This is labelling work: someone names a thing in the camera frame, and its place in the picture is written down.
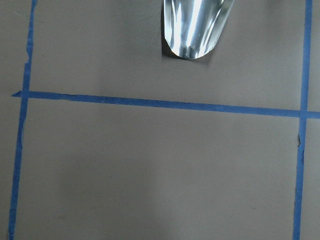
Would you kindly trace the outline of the metal scoop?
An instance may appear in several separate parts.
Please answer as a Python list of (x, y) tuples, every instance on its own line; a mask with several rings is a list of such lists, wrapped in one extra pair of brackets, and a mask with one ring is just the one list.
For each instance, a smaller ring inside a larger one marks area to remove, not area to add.
[(164, 39), (170, 51), (186, 60), (213, 50), (233, 7), (233, 0), (164, 0)]

